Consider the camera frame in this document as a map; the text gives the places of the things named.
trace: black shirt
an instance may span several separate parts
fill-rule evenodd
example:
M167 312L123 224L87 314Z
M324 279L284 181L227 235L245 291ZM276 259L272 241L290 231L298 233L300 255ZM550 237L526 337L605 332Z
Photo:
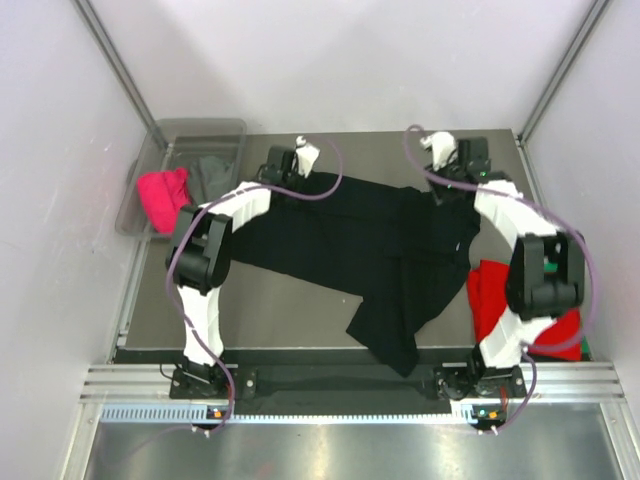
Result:
M314 172L302 193L335 180ZM414 334L466 281L479 226L470 202L437 206L430 193L345 177L325 200L274 199L234 233L232 257L362 296L347 333L406 376L418 360Z

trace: gray cloth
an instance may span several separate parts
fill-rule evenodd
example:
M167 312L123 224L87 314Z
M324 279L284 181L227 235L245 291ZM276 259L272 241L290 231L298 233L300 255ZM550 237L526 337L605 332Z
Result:
M233 162L213 155L201 157L189 165L187 188L196 205L211 202L227 193L231 185Z

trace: white wall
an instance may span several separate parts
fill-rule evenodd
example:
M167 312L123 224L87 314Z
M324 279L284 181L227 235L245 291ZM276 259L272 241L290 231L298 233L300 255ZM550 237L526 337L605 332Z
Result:
M142 138L71 2L0 1L2 478L60 466L130 264L113 224Z
M514 128L591 0L94 0L157 118Z
M530 149L547 201L595 255L594 347L614 360L640 423L640 3L611 4Z

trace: metal frame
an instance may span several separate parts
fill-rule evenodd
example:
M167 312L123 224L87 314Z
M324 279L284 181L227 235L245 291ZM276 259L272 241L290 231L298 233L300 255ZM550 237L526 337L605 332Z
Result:
M587 12L586 16L580 23L578 31L573 36L569 47L564 52L560 63L556 67L553 75L549 79L549 82L542 91L542 95L533 107L529 118L524 124L522 132L518 135L518 138L526 144L531 138L533 131L537 127L538 123L542 119L542 116L549 108L549 104L558 93L558 89L567 78L571 67L575 64L576 59L584 49L589 37L593 33L598 22L604 15L607 7L611 3L611 0L594 0Z
M529 364L522 364L523 377L527 388L531 385L532 370ZM165 366L165 373L171 375L173 366ZM211 407L225 408L226 400L171 400L169 398L170 380L160 374L156 365L93 365L89 368L87 379L80 398L80 410L76 421L76 434L72 440L67 461L60 478L83 478L88 465L91 448L97 434L97 426L104 412L114 408L138 408L141 410L175 409L179 405L197 407L203 403ZM450 414L426 415L235 415L231 423L249 424L421 424L421 425L460 425L468 421L471 405L484 402L469 400L452 402ZM583 363L539 363L538 386L531 400L532 404L599 404L612 447L625 479L640 478L640 457L638 432L635 429L624 392L620 386L613 364L608 362ZM109 422L135 422L139 419L123 416ZM144 423L166 423L162 415L147 418Z
M90 0L72 0L79 15L94 36L105 55L120 85L140 116L147 131L156 142L167 148L167 141L157 128L149 108L135 85L133 78L122 62L113 42L106 32ZM529 115L522 132L516 136L518 149L533 190L534 199L544 202L544 196L536 178L535 169L527 148L536 126L548 109L562 82L566 79L580 52L584 49L598 21L603 16L610 0L595 0L587 12L580 28L574 35L558 67L547 83L540 99ZM110 355L115 352L119 341L126 339L128 322L138 290L142 267L148 250L148 242L139 242L131 267L118 319L114 326L114 335ZM532 403L596 403L600 404L603 418L611 438L612 447L618 458L625 479L640 478L640 440L624 392L618 381L613 364L602 363L539 363L539 377ZM522 365L527 386L531 382L531 367ZM172 366L166 366L165 372L171 374ZM103 411L113 405L152 405L155 409L176 405L197 405L197 402L169 399L170 381L160 375L157 365L94 365L89 368L87 379L79 400L74 435L60 478L83 478L88 466L91 449ZM456 402L452 415L437 417L425 416L280 416L264 418L236 416L234 421L243 423L460 423L464 417L465 404L479 404L479 401ZM224 407L225 400L207 400L207 405Z
M138 116L140 117L140 120L142 120L142 123L144 123L147 129L147 132L149 132L149 134L153 136L154 140L158 143L160 148L166 149L168 145L167 140L164 138L164 136L162 135L162 132L156 125L156 121L153 118L153 115L151 114L149 107L147 107L147 104L144 101L142 94L138 90L138 87L136 86L135 82L133 81L133 77L127 70L127 67L122 61L122 58L118 54L118 51L116 50L115 45L111 41L111 37L109 37L109 34L104 28L104 25L100 20L100 17L98 16L98 14L95 11L95 8L91 4L91 1L90 0L71 0L71 1L75 5L78 11L78 14L80 15L80 17L82 17L85 24L87 25L87 28L93 35L96 43L98 44L98 47L100 47L100 50L104 54L105 59L107 60L107 62L109 63L109 66L111 67L111 70L113 71L114 75L118 79L118 82L122 87L122 90L124 90L124 93L127 95L129 100L131 101L131 104L133 105L133 108L135 109Z

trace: red cloth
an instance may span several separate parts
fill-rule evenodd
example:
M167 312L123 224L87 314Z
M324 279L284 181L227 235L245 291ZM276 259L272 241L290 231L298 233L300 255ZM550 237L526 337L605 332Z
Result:
M509 266L490 260L482 260L480 267L472 270L467 279L469 303L473 312L473 328L476 342L480 342L489 335L498 323L507 299L504 287L507 283ZM568 340L580 328L580 311L570 310L560 317L555 325L540 334L534 345L556 345ZM581 357L580 344L557 353L536 352L535 347L529 349L531 353L540 353L555 358L579 361Z
M160 233L172 233L180 209L190 203L187 191L187 169L151 172L137 182L138 195L149 221Z

